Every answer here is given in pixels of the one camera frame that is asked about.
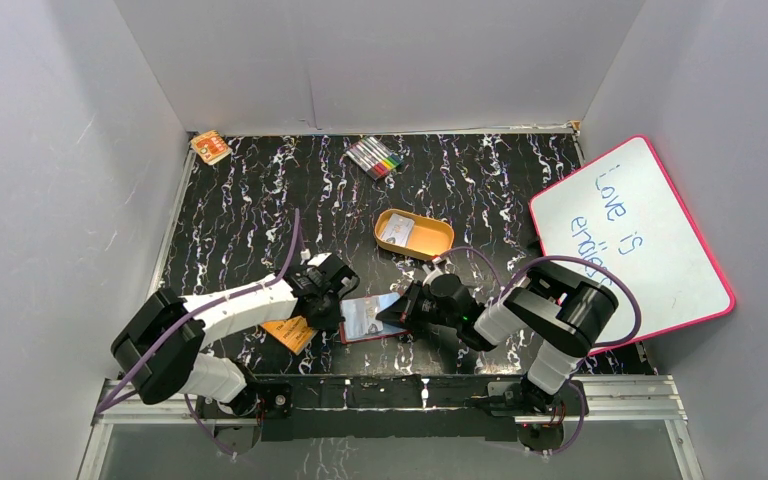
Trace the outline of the red card holder wallet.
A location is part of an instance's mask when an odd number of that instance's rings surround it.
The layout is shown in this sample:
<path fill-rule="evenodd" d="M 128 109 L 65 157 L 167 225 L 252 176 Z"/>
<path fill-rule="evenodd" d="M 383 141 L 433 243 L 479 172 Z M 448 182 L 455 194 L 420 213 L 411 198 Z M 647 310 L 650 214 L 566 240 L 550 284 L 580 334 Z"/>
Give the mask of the red card holder wallet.
<path fill-rule="evenodd" d="M 352 344 L 381 338 L 399 336 L 407 330 L 376 319 L 377 314 L 400 298 L 399 293 L 372 295 L 346 299 L 340 303 L 343 321 L 339 333 L 343 344 Z"/>

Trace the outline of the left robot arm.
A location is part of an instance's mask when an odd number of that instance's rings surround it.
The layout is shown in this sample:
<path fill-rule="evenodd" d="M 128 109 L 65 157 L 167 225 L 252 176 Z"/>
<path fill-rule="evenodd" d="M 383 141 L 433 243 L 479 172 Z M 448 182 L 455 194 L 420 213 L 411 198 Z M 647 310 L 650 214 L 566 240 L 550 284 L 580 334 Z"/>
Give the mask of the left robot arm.
<path fill-rule="evenodd" d="M 330 253 L 247 285 L 206 295 L 155 291 L 113 340 L 110 350 L 146 405 L 175 394 L 211 399 L 235 416 L 246 416 L 272 395 L 254 375 L 228 358 L 205 354 L 210 344 L 272 321 L 304 319 L 316 330 L 334 330 L 340 302 L 359 276 Z"/>

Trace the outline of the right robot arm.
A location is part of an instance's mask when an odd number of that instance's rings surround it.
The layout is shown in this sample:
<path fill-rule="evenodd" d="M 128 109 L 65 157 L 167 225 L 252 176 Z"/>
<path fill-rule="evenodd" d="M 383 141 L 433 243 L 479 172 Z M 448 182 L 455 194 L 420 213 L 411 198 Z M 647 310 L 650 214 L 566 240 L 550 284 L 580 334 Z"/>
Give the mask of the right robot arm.
<path fill-rule="evenodd" d="M 490 305 L 476 300 L 456 274 L 434 268 L 376 319 L 408 330 L 449 327 L 477 351 L 490 351 L 513 334 L 532 330 L 543 343 L 521 388 L 525 405 L 547 414 L 561 403 L 562 387 L 595 347 L 619 300 L 609 288 L 558 264 L 556 257 L 540 260 L 525 277 L 525 284 Z"/>

